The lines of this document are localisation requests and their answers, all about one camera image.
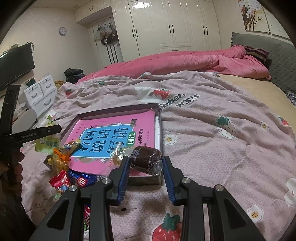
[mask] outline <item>gray quilted headboard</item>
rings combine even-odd
[[[254,35],[232,33],[232,45],[248,45],[269,52],[266,67],[272,76],[272,83],[287,93],[296,93],[296,49],[284,41]]]

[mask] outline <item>metal screw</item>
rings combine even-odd
[[[72,186],[69,187],[69,190],[70,190],[70,192],[74,192],[74,191],[77,190],[77,186],[72,185]]]
[[[104,178],[102,180],[102,183],[104,183],[104,184],[108,184],[109,182],[111,182],[111,179],[110,178]]]
[[[215,188],[217,191],[220,191],[220,192],[224,190],[224,187],[222,185],[216,185]]]
[[[188,183],[190,183],[190,179],[188,177],[185,177],[182,179],[182,182],[185,184],[188,184]]]

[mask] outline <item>striped pillow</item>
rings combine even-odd
[[[268,51],[265,51],[263,49],[255,49],[250,46],[245,46],[245,45],[243,46],[246,50],[246,54],[253,56],[257,60],[259,60],[261,63],[265,64],[266,59],[269,55]]]

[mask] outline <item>television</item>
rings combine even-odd
[[[31,44],[19,46],[0,55],[0,90],[35,68]]]

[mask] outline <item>ceiling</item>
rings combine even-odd
[[[74,11],[78,7],[91,1],[92,0],[37,0],[31,7],[54,7]]]

